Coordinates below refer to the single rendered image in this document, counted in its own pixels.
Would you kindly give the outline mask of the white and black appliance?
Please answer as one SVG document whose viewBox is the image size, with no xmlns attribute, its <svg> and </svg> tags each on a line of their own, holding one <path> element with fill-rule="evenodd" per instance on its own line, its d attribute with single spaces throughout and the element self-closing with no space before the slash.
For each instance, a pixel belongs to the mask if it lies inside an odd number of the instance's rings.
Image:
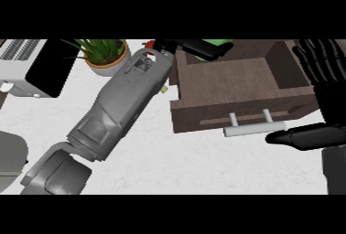
<svg viewBox="0 0 346 234">
<path fill-rule="evenodd" d="M 56 98 L 79 49 L 60 39 L 4 39 L 0 91 L 16 97 Z"/>
</svg>

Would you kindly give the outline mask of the grey rounded appliance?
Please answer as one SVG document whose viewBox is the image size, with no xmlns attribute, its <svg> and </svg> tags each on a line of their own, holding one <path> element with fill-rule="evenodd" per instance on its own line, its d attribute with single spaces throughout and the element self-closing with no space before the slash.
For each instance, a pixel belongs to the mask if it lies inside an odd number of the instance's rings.
<svg viewBox="0 0 346 234">
<path fill-rule="evenodd" d="M 23 138 L 0 131 L 0 193 L 22 173 L 26 155 L 28 146 Z"/>
</svg>

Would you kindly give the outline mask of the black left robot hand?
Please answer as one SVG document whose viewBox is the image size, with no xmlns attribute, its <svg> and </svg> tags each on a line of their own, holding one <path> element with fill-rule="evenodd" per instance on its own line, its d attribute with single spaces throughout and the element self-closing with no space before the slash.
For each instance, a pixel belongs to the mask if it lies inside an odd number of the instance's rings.
<svg viewBox="0 0 346 234">
<path fill-rule="evenodd" d="M 152 49 L 159 52 L 165 51 L 174 55 L 177 47 L 203 60 L 214 61 L 226 55 L 233 44 L 227 42 L 223 45 L 215 46 L 202 39 L 156 39 Z"/>
</svg>

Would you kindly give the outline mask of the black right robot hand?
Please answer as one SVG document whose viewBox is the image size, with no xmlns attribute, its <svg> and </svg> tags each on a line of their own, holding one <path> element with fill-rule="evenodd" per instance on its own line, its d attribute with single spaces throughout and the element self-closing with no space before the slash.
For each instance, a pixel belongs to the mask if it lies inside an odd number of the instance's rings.
<svg viewBox="0 0 346 234">
<path fill-rule="evenodd" d="M 313 87 L 323 122 L 266 135 L 300 151 L 346 144 L 346 54 L 334 39 L 300 39 L 291 48 Z"/>
</svg>

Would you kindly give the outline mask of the green cup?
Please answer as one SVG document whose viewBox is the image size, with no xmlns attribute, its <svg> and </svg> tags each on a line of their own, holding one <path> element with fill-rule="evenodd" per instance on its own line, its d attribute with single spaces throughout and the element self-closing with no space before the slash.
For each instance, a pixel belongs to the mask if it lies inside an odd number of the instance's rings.
<svg viewBox="0 0 346 234">
<path fill-rule="evenodd" d="M 233 41 L 233 39 L 202 39 L 202 40 L 215 46 L 220 46 L 220 45 L 226 44 L 227 42 L 232 43 L 232 41 Z M 195 56 L 195 58 L 199 59 L 201 61 L 206 61 L 203 58 L 201 58 L 198 56 Z"/>
</svg>

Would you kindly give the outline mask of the brown wooden drawer box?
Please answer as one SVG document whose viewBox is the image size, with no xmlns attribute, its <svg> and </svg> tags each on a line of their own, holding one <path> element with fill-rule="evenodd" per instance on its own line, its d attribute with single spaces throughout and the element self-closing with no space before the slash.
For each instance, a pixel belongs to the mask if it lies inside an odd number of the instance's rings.
<svg viewBox="0 0 346 234">
<path fill-rule="evenodd" d="M 292 40 L 235 40 L 215 61 L 175 52 L 178 102 L 186 107 L 310 96 L 313 90 L 289 46 Z"/>
</svg>

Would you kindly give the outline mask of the potted green plant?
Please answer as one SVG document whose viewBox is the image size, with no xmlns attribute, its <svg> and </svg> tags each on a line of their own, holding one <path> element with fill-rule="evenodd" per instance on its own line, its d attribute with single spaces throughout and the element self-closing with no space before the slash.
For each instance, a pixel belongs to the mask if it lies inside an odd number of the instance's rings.
<svg viewBox="0 0 346 234">
<path fill-rule="evenodd" d="M 130 60 L 131 51 L 124 39 L 63 39 L 63 42 L 84 53 L 81 60 L 101 77 L 112 77 Z"/>
</svg>

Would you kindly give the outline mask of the brown wooden drawer front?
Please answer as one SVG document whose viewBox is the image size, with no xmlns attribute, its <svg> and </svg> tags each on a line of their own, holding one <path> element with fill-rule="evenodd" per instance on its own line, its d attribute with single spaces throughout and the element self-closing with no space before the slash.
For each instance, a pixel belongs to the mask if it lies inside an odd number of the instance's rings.
<svg viewBox="0 0 346 234">
<path fill-rule="evenodd" d="M 297 120 L 319 109 L 313 94 L 266 100 L 198 104 L 169 102 L 172 132 L 187 133 L 230 126 L 233 112 L 239 125 L 264 123 L 261 111 L 267 109 L 273 121 Z"/>
</svg>

